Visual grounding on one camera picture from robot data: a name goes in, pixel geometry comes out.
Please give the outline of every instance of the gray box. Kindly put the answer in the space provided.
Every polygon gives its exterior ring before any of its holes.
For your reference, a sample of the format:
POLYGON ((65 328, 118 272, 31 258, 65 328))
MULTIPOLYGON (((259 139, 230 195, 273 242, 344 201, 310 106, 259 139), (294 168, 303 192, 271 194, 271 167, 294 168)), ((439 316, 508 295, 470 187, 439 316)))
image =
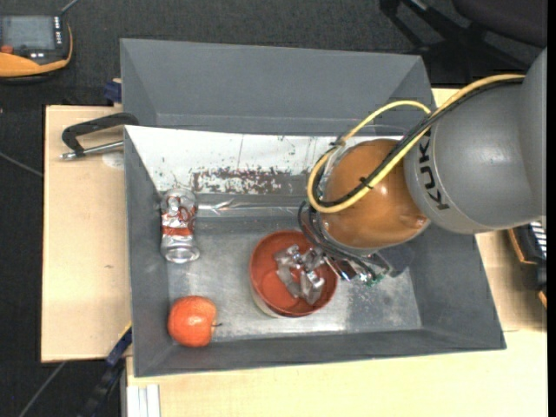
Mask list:
MULTIPOLYGON (((122 76, 125 111, 154 127, 334 136, 393 98, 432 105, 414 56, 125 40, 122 76)), ((367 133, 399 134, 419 119, 399 110, 367 133)), ((159 251, 153 169, 127 130, 124 144, 136 376, 505 347, 474 238, 436 227, 408 243, 415 258, 402 275, 372 289, 341 282, 309 317, 267 317, 248 293, 248 258, 295 218, 200 217, 203 257, 169 264, 159 251), (179 346, 166 331, 171 302, 188 294, 211 296, 219 308, 223 324, 206 348, 179 346)), ((148 152, 163 147, 153 141, 148 152)), ((294 190, 287 199, 302 197, 294 190)))

